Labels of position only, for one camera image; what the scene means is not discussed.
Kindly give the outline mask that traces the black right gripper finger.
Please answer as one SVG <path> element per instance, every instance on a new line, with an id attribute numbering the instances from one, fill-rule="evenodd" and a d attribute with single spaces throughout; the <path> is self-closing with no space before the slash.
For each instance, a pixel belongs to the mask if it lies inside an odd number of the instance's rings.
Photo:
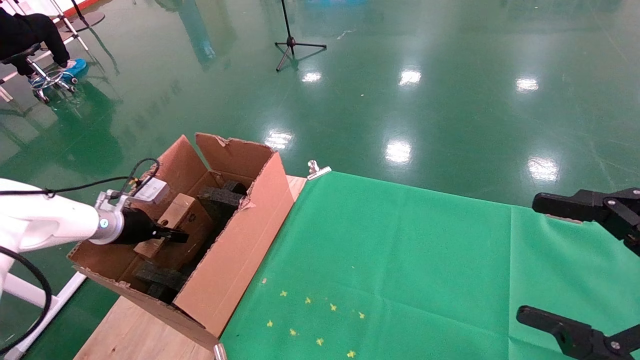
<path id="1" fill-rule="evenodd" d="M 538 193 L 531 208 L 538 214 L 598 223 L 635 255 L 640 255 L 640 189 L 614 193 L 581 189 L 572 196 Z"/>
<path id="2" fill-rule="evenodd" d="M 587 323 L 532 306 L 520 306 L 516 320 L 552 335 L 562 353 L 575 360 L 633 360 L 640 348 L 640 325 L 606 336 Z"/>

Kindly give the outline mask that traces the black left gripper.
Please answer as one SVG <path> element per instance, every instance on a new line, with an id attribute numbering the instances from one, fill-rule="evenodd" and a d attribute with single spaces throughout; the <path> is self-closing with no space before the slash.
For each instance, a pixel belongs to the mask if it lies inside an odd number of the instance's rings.
<path id="1" fill-rule="evenodd" d="M 181 230 L 157 227 L 157 223 L 139 208 L 124 208 L 122 215 L 124 224 L 119 235 L 121 245 L 135 245 L 151 239 L 185 244 L 189 239 L 189 234 Z"/>

